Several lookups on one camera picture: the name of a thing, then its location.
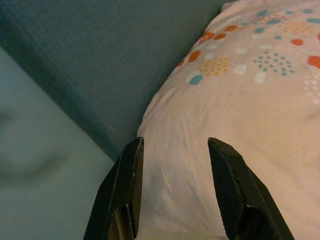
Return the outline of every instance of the wall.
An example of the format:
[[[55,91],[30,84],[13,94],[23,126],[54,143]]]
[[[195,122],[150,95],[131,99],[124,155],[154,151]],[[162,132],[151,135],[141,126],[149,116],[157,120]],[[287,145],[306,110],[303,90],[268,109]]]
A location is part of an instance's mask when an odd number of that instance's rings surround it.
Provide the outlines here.
[[[112,165],[0,48],[1,239],[82,239]]]

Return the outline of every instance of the blue-gray surface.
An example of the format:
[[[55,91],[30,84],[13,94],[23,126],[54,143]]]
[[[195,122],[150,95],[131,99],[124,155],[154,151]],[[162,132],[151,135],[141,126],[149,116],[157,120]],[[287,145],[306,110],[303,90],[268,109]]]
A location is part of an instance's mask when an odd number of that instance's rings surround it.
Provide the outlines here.
[[[112,165],[0,48],[0,239],[82,239]]]
[[[0,44],[115,160],[225,0],[0,0]]]

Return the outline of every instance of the teal fabric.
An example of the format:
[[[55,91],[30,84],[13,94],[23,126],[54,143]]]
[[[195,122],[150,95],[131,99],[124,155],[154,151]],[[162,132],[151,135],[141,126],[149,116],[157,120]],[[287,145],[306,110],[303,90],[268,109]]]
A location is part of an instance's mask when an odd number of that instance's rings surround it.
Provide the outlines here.
[[[1,0],[0,44],[113,160],[224,0]]]

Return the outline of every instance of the orange dot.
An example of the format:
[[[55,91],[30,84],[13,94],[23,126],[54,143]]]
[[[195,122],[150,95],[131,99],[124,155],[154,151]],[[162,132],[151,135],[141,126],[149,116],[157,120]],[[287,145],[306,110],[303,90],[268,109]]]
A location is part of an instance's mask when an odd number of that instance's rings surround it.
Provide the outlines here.
[[[291,41],[291,43],[292,43],[293,45],[296,45],[296,46],[301,46],[301,45],[303,45],[305,42],[304,42],[302,39],[293,39],[293,40]]]
[[[220,40],[220,39],[224,39],[226,36],[227,36],[226,33],[221,33],[221,34],[218,34],[214,39],[215,40]]]
[[[199,57],[201,51],[194,51],[193,53],[191,53],[190,57],[189,57],[189,63],[194,62],[195,60],[197,60],[197,58]]]
[[[185,59],[182,59],[182,61],[178,64],[178,67],[181,67],[185,62]]]
[[[211,39],[215,34],[213,32],[205,32],[200,38],[200,43],[203,43],[209,39]]]
[[[225,32],[232,32],[232,31],[236,30],[237,28],[238,28],[238,26],[231,25],[231,26],[228,26],[224,31]]]
[[[308,64],[320,69],[320,56],[309,56]]]

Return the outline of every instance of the white pillowcase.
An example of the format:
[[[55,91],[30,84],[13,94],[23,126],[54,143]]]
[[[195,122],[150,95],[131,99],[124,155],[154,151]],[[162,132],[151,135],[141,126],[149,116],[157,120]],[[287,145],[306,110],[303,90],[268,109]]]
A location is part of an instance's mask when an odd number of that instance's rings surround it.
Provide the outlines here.
[[[140,224],[226,235],[214,137],[242,154],[295,239],[318,239],[319,1],[240,0],[223,10],[144,114]]]

